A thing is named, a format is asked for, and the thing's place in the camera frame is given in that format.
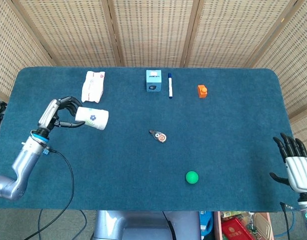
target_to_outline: blue marker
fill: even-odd
[[[173,98],[173,80],[172,80],[172,74],[168,73],[168,80],[169,80],[169,98]]]

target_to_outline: floor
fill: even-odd
[[[0,209],[0,240],[21,240],[28,237],[38,229],[39,209]],[[41,226],[45,226],[60,211],[44,210],[41,214]],[[75,238],[76,240],[89,240],[94,229],[96,212],[84,210],[87,225],[84,231]],[[292,223],[291,212],[287,213],[289,226]],[[282,212],[270,214],[274,235],[286,231],[285,217]],[[51,226],[41,233],[41,240],[71,240],[85,224],[85,218],[78,210],[67,210]],[[291,240],[307,240],[304,221],[299,212],[295,212],[295,224],[290,233]],[[284,237],[275,237],[277,240],[287,240]]]

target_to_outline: orange toy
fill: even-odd
[[[208,95],[208,89],[205,85],[198,85],[198,95],[199,98],[203,99]]]

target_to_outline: white paper cup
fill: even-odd
[[[104,130],[109,118],[109,112],[101,109],[78,107],[75,115],[77,122],[84,121],[86,125]]]

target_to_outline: blue box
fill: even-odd
[[[146,71],[146,88],[147,92],[160,92],[162,89],[162,71]]]

